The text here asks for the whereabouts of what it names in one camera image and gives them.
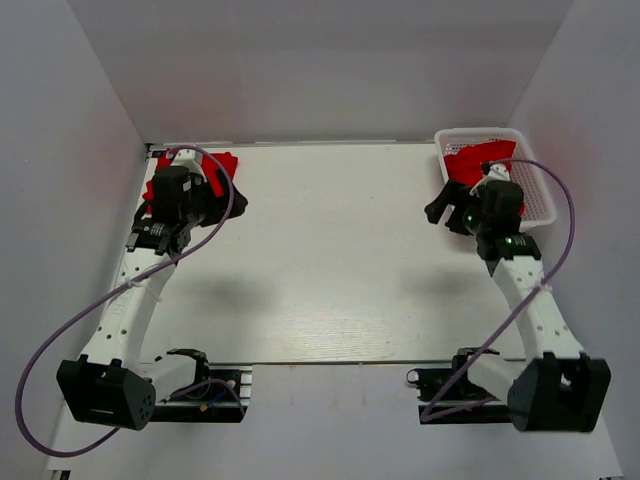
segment white partition panel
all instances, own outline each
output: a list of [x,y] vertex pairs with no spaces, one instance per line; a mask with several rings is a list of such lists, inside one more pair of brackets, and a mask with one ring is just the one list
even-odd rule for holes
[[143,139],[503,126],[571,0],[69,0]]
[[[45,457],[18,433],[18,376],[108,287],[144,149],[66,2],[0,2],[0,18],[0,476],[35,479]],[[57,366],[85,333],[60,339],[27,386],[29,426],[47,444],[62,404]]]
[[[576,244],[554,292],[576,335],[613,370],[605,418],[625,478],[640,478],[638,19],[638,2],[577,0],[511,121],[575,196]],[[565,242],[560,220],[549,260]]]

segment red fabric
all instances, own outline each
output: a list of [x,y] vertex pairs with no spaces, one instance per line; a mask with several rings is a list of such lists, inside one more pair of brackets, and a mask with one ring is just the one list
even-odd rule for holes
[[[229,173],[229,176],[233,180],[233,177],[236,173],[236,168],[238,167],[238,157],[233,156],[229,152],[213,153],[212,155],[222,164],[224,169],[227,171],[227,173]],[[171,160],[167,158],[167,154],[165,152],[164,155],[158,158],[158,165],[156,166],[156,170],[158,168],[168,167],[169,165],[171,165]],[[213,188],[213,193],[215,193],[216,197],[222,197],[224,195],[224,187],[218,181],[216,170],[218,170],[218,165],[213,160],[211,160],[209,157],[202,158],[202,171],[209,179],[211,188]],[[151,200],[153,198],[153,188],[151,187],[151,180],[147,182],[147,191],[142,194],[142,198],[145,200]],[[147,213],[151,213],[151,207],[147,209]]]
[[[511,158],[516,148],[516,142],[497,140],[495,142],[469,145],[457,154],[444,157],[444,164],[451,180],[473,187],[482,180],[481,165],[492,160]],[[505,163],[511,172],[511,163]]]

